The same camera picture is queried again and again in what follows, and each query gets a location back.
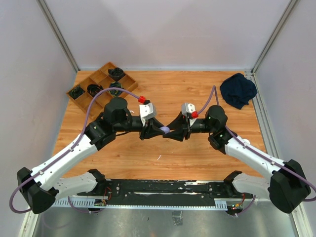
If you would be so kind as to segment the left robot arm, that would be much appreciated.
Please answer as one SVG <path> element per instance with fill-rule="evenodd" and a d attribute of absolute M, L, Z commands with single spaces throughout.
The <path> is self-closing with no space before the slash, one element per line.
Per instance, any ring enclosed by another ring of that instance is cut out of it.
<path fill-rule="evenodd" d="M 56 200 L 82 192 L 101 195 L 106 189 L 104 176 L 97 170 L 83 175 L 63 178 L 63 175 L 86 157 L 114 141 L 121 132 L 138 132 L 141 140 L 164 135 L 168 129 L 156 118 L 154 105 L 139 98 L 140 115 L 132 116 L 124 98 L 116 97 L 105 105 L 101 116 L 85 123 L 83 131 L 67 147 L 42 164 L 17 172 L 18 187 L 29 211 L 40 214 Z"/>

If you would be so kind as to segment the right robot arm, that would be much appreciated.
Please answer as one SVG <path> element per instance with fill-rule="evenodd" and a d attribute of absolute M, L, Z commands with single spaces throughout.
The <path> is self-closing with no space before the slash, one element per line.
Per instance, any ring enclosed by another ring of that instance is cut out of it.
<path fill-rule="evenodd" d="M 177 118 L 161 127 L 164 138 L 182 142 L 192 133 L 208 133 L 213 149 L 237 158 L 252 167 L 261 177 L 235 171 L 226 178 L 224 193 L 231 198 L 240 193 L 268 199 L 284 213 L 291 213 L 311 193 L 301 165 L 266 154 L 237 136 L 226 126 L 228 117 L 219 105 L 211 106 L 204 118 L 198 118 L 193 104 L 185 103 Z"/>

